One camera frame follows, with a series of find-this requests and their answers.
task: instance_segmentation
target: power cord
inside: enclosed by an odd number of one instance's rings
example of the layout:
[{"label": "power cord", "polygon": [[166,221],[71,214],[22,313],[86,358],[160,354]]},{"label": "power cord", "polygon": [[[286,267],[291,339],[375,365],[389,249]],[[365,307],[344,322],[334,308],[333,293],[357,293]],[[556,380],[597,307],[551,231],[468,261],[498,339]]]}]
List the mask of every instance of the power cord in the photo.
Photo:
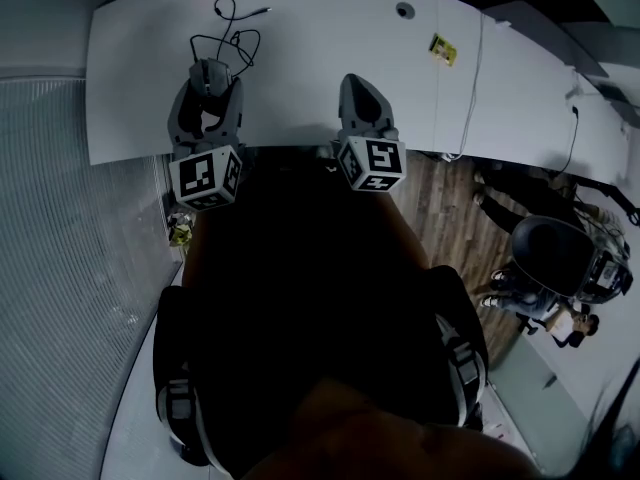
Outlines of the power cord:
[{"label": "power cord", "polygon": [[[586,205],[587,203],[585,203],[582,199],[580,199],[580,196],[577,194],[577,192],[573,195],[578,201],[580,201],[583,205]],[[620,244],[618,243],[618,238],[622,238],[622,240],[624,241],[624,232],[616,232],[615,234],[612,233],[610,230],[608,230],[604,224],[600,224],[599,222],[597,222],[593,217],[591,217],[591,215],[587,214],[586,212],[583,211],[583,218],[589,222],[589,224],[591,224],[594,228],[596,228],[598,231],[600,231],[601,233],[606,233],[607,235],[609,235],[609,237],[612,240],[612,243],[615,245],[616,249],[618,249],[618,254],[620,254],[621,256],[625,257],[627,255],[626,251],[624,250],[624,247],[620,246]]]},{"label": "power cord", "polygon": [[462,130],[462,140],[460,141],[460,152],[457,155],[449,157],[449,161],[459,160],[462,157],[464,148],[467,145],[467,136],[469,135],[469,125],[471,124],[471,116],[476,108],[476,95],[478,87],[478,75],[480,74],[480,65],[482,64],[482,45],[484,39],[484,14],[480,13],[480,40],[478,41],[478,56],[476,57],[476,72],[473,75],[473,85],[471,87],[471,99],[469,100],[469,109],[467,110],[467,118],[464,122]]},{"label": "power cord", "polygon": [[576,127],[573,130],[573,140],[571,141],[569,158],[567,158],[567,163],[564,164],[564,167],[562,168],[562,170],[560,170],[556,175],[554,175],[553,178],[557,178],[558,176],[560,176],[564,171],[566,171],[567,167],[569,167],[569,164],[571,163],[571,157],[573,155],[573,146],[575,146],[576,144],[576,136],[578,135],[578,123],[580,122],[580,113],[578,112],[578,109],[575,106],[571,107],[571,112],[573,112],[576,116]]},{"label": "power cord", "polygon": [[[220,8],[218,7],[218,2],[220,2],[220,0],[216,0],[213,3],[213,10],[215,11],[215,13],[222,18],[225,21],[229,22],[229,25],[227,25],[227,29],[224,32],[224,35],[222,36],[222,38],[219,37],[213,37],[213,36],[207,36],[207,35],[203,35],[203,34],[196,34],[194,36],[191,36],[191,38],[189,39],[189,44],[191,45],[191,53],[193,54],[193,60],[194,62],[198,62],[198,55],[196,53],[196,48],[195,45],[193,44],[193,40],[198,38],[198,37],[202,37],[204,39],[211,39],[213,41],[218,41],[220,44],[218,45],[218,51],[216,53],[216,60],[220,60],[220,51],[222,49],[222,45],[223,44],[227,44],[229,46],[232,46],[236,49],[236,52],[238,52],[238,55],[240,57],[240,59],[242,60],[242,62],[244,62],[245,66],[244,68],[242,68],[240,71],[238,71],[237,73],[233,74],[232,77],[233,78],[237,78],[241,73],[244,73],[247,69],[249,69],[251,66],[253,66],[253,59],[255,58],[256,54],[258,53],[258,48],[260,48],[260,40],[261,40],[261,36],[260,36],[260,32],[258,32],[255,29],[245,29],[245,30],[237,30],[233,33],[233,35],[231,36],[231,38],[227,41],[227,35],[229,34],[229,31],[231,30],[231,25],[233,25],[234,21],[241,21],[241,20],[246,20],[247,18],[250,18],[252,16],[256,16],[258,14],[262,14],[265,12],[269,12],[271,10],[271,7],[262,7],[260,9],[257,9],[245,16],[241,16],[240,18],[236,18],[236,1],[235,0],[230,0],[231,4],[233,5],[233,9],[231,11],[231,16],[225,16],[222,14],[222,11],[220,10]],[[247,33],[253,33],[256,34],[258,41],[256,42],[256,46],[253,49],[253,53],[250,55],[244,48],[242,48],[240,46],[240,38],[242,36],[242,34],[247,34]]]}]

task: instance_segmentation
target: hair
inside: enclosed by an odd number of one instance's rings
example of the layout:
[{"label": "hair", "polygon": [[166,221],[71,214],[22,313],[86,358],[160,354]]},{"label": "hair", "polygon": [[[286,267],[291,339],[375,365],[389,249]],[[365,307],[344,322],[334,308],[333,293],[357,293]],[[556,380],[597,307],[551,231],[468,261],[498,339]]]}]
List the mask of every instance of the hair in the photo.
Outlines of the hair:
[{"label": "hair", "polygon": [[[633,440],[629,443],[628,426],[617,429],[620,410],[638,373],[638,368],[640,368],[640,360],[637,360],[631,368],[622,389],[597,430],[590,432],[591,437],[584,447],[582,455],[571,472],[564,477],[565,480],[584,478],[627,480],[640,477],[638,438],[633,436]],[[592,417],[589,423],[591,429],[595,426],[594,421],[595,417]]]},{"label": "hair", "polygon": [[589,321],[591,322],[591,327],[589,328],[589,332],[587,332],[587,336],[593,336],[596,332],[598,332],[600,319],[598,318],[598,315],[589,315]]}]

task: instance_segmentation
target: frosted glass panel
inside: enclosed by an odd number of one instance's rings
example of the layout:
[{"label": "frosted glass panel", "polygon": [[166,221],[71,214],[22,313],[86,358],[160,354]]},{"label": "frosted glass panel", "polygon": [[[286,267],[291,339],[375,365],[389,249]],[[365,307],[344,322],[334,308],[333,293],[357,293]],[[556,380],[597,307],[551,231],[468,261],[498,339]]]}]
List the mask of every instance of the frosted glass panel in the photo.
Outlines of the frosted glass panel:
[{"label": "frosted glass panel", "polygon": [[580,455],[588,422],[536,350],[519,337],[489,377],[544,472],[567,473]]},{"label": "frosted glass panel", "polygon": [[89,166],[83,80],[0,82],[0,478],[98,478],[164,286],[161,159]]}]

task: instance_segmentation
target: person's leg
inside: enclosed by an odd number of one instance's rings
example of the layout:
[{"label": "person's leg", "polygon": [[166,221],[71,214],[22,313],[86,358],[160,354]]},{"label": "person's leg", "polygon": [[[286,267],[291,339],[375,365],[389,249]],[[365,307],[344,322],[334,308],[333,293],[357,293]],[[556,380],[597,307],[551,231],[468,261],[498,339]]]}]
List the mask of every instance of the person's leg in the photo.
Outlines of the person's leg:
[{"label": "person's leg", "polygon": [[541,293],[544,288],[540,283],[525,274],[515,262],[510,262],[506,270],[509,281],[508,291],[512,293]]},{"label": "person's leg", "polygon": [[506,311],[513,311],[533,320],[540,320],[547,310],[555,303],[553,292],[541,288],[539,292],[518,293],[509,295],[493,295],[482,300],[484,307],[495,307]]},{"label": "person's leg", "polygon": [[504,192],[530,213],[559,219],[582,229],[573,211],[573,203],[549,188],[545,180],[505,170],[483,171],[482,178],[485,184]]},{"label": "person's leg", "polygon": [[511,288],[508,288],[508,287],[511,286],[518,279],[520,274],[521,274],[521,271],[517,267],[515,262],[510,261],[505,266],[500,267],[497,270],[494,270],[491,273],[491,280],[496,281],[496,283],[498,283],[501,286],[504,286],[505,290],[513,291]]},{"label": "person's leg", "polygon": [[516,290],[517,279],[516,277],[508,270],[497,270],[499,272],[499,277],[492,278],[489,286],[495,292],[513,292]]},{"label": "person's leg", "polygon": [[495,199],[487,195],[484,196],[484,199],[480,203],[480,208],[487,214],[487,217],[509,234],[513,233],[515,227],[524,218],[517,213],[507,210]]}]

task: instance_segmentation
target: black cable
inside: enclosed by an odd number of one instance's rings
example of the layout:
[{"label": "black cable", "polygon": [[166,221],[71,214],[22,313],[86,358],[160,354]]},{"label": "black cable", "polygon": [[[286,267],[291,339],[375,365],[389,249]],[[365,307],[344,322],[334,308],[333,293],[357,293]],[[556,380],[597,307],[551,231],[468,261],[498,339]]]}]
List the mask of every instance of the black cable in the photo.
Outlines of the black cable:
[{"label": "black cable", "polygon": [[[563,190],[565,190],[565,189],[569,189],[569,190],[571,191],[571,192],[570,192],[570,197],[569,197],[569,199],[570,199],[570,200],[577,199],[577,200],[578,200],[579,202],[581,202],[583,205],[587,205],[587,203],[585,203],[585,202],[580,198],[580,196],[578,195],[578,184],[577,184],[577,183],[575,183],[573,186],[571,186],[571,185],[565,185],[565,186],[563,186],[563,187],[560,187],[560,188],[553,188],[553,189],[551,189],[551,190],[553,190],[554,192],[557,192],[557,193],[558,193],[558,194],[560,194],[562,197],[564,197],[564,195],[562,194],[562,191],[563,191]],[[601,225],[600,223],[598,223],[598,222],[597,222],[597,221],[596,221],[596,220],[595,220],[591,215],[589,215],[588,213],[586,213],[584,210],[582,210],[582,212],[584,213],[583,218],[584,218],[586,221],[588,221],[588,222],[589,222],[589,223],[590,223],[594,228],[598,229],[599,231],[601,231],[601,232],[603,232],[603,233],[606,233],[607,235],[609,235],[609,236],[613,239],[613,241],[614,241],[614,243],[615,243],[616,247],[618,248],[618,252],[624,256],[624,255],[626,254],[626,253],[624,252],[624,249],[623,249],[623,248],[620,248],[620,244],[618,244],[618,243],[617,243],[617,241],[616,241],[616,239],[617,239],[617,238],[622,238],[622,239],[624,240],[624,231],[622,231],[622,232],[618,232],[618,233],[616,233],[616,234],[613,234],[613,233],[611,233],[611,231],[609,231],[609,230],[606,228],[606,226],[605,226],[604,224],[602,224],[602,225]],[[631,215],[628,215],[628,217],[629,217],[629,220],[631,221],[631,223],[633,224],[633,220],[631,219]]]},{"label": "black cable", "polygon": [[224,40],[227,38],[227,34],[229,33],[229,30],[231,29],[231,25],[233,25],[233,22],[235,21],[235,18],[236,18],[236,1],[235,0],[231,0],[231,3],[233,4],[233,11],[231,11],[231,18],[226,18],[226,17],[224,17],[222,15],[222,11],[220,11],[220,9],[218,9],[218,2],[219,1],[220,0],[216,0],[215,2],[213,2],[213,10],[223,20],[227,20],[229,22],[229,25],[227,25],[227,30],[224,31],[224,35],[222,36],[222,41],[220,41],[220,44],[218,45],[218,53],[216,53],[216,60],[220,60],[220,50],[222,49],[222,43],[224,43]]},{"label": "black cable", "polygon": [[[580,196],[578,195],[578,183],[574,183],[573,186],[565,185],[560,188],[552,188],[551,190],[553,190],[554,192],[557,192],[562,197],[565,197],[564,194],[562,193],[562,191],[565,189],[570,190],[570,197],[568,199],[570,200],[577,199],[582,204],[587,204],[582,199],[580,199]],[[640,215],[637,211],[635,213],[627,213],[626,215],[629,219],[629,222],[631,222],[631,224],[633,224],[634,226],[640,227]],[[599,225],[595,222],[595,220],[591,216],[587,215],[585,219],[588,220],[591,224],[593,224],[595,228],[600,229]],[[600,231],[607,233],[613,239],[615,239],[617,236],[624,237],[624,232],[616,236],[616,235],[613,235],[611,232],[609,232],[606,228],[600,229]]]},{"label": "black cable", "polygon": [[564,167],[562,168],[562,170],[560,170],[558,172],[558,174],[556,174],[554,176],[554,178],[557,178],[558,176],[560,176],[567,169],[567,167],[569,167],[569,164],[571,163],[571,156],[573,155],[573,146],[575,146],[575,144],[576,144],[576,136],[578,135],[578,123],[580,122],[580,114],[579,114],[578,109],[576,107],[571,107],[571,112],[573,112],[576,115],[576,127],[573,130],[573,140],[571,141],[571,149],[569,150],[569,158],[567,158],[567,163],[564,164]]},{"label": "black cable", "polygon": [[[233,35],[231,36],[231,38],[227,41],[227,35],[229,34],[229,31],[231,29],[231,25],[233,24],[234,21],[241,21],[241,20],[245,20],[247,18],[250,18],[251,16],[255,16],[257,14],[261,14],[263,12],[268,12],[271,9],[268,7],[263,7],[261,9],[258,9],[256,11],[253,11],[252,13],[247,14],[246,16],[242,16],[240,18],[236,18],[236,1],[235,0],[231,0],[231,3],[233,4],[233,10],[231,12],[231,17],[228,16],[223,16],[222,11],[218,8],[218,2],[220,0],[216,0],[213,4],[213,9],[215,11],[215,13],[222,18],[225,21],[228,21],[229,24],[227,25],[227,29],[224,32],[224,35],[222,36],[222,38],[219,37],[213,37],[213,36],[207,36],[207,35],[203,35],[203,34],[196,34],[194,36],[191,36],[191,38],[189,39],[189,44],[191,45],[191,53],[193,54],[193,60],[194,62],[198,62],[198,55],[196,53],[196,48],[195,45],[193,43],[193,40],[197,37],[202,37],[205,39],[211,39],[213,41],[218,41],[220,44],[218,45],[218,51],[216,53],[216,60],[219,60],[220,58],[220,50],[222,49],[222,45],[223,44],[228,44],[229,46],[233,46],[236,51],[238,52],[238,56],[240,57],[240,59],[242,60],[242,62],[244,62],[245,66],[244,68],[242,68],[240,71],[238,71],[237,73],[233,74],[232,77],[236,78],[238,77],[238,75],[240,75],[241,73],[243,73],[244,71],[246,71],[248,68],[250,68],[251,66],[254,65],[253,63],[253,59],[255,59],[256,54],[258,53],[258,48],[260,47],[260,41],[261,41],[261,36],[260,36],[260,32],[258,32],[255,29],[246,29],[246,30],[237,30],[236,32],[233,33]],[[256,36],[258,37],[258,41],[256,42],[256,46],[253,49],[253,53],[250,55],[244,48],[242,48],[240,46],[240,38],[242,36],[242,34],[245,33],[254,33],[256,34]]]}]

